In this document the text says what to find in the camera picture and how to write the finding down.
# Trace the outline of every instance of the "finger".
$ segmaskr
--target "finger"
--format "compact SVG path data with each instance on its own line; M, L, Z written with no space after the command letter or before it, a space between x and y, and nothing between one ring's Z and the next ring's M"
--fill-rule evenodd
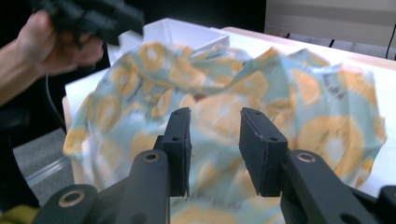
M93 49L76 54L71 63L77 63L80 66L88 66L99 62L103 58L102 49Z
M91 37L92 37L92 35L90 35L90 34L82 34L82 35L79 37L79 42L80 42L81 44L85 44L88 40L90 40Z
M48 39L53 31L50 15L44 10L37 11L26 22L26 31L35 38Z
M103 41L95 36L90 36L89 39L82 45L81 52L92 51L95 49L101 49Z
M58 41L56 46L62 53L73 55L80 52L80 48L76 45L76 43L63 43L62 41Z
M73 64L72 59L74 55L74 52L67 51L61 46L56 45L43 64L45 64L49 70L56 69L56 67L66 67Z
M71 45L75 43L75 35L71 31L61 31L58 35L58 41L62 45Z

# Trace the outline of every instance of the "screw hole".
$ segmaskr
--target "screw hole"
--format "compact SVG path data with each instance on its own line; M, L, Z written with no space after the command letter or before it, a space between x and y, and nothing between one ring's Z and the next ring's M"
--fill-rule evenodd
M58 205L66 208L72 207L80 203L85 197L85 192L83 190L72 190L64 194L64 196L59 199Z
M305 162L314 162L316 160L314 156L312 156L308 153L300 153L297 155L297 158L300 161L305 161Z
M349 214L342 214L341 220L346 224L361 224L355 217Z
M152 162L152 161L157 161L160 158L160 155L156 153L150 153L145 156L145 161Z

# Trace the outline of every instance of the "crumpled shirt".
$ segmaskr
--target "crumpled shirt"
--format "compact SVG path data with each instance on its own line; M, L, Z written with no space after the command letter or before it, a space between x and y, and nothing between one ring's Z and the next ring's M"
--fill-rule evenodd
M109 68L73 120L64 153L87 184L105 189L129 174L182 107L191 109L191 195L171 198L172 223L284 223L279 198L257 196L242 160L242 107L263 112L291 150L316 152L352 187L366 180L387 139L369 71L330 66L307 49L271 48L253 59L241 49L154 42Z

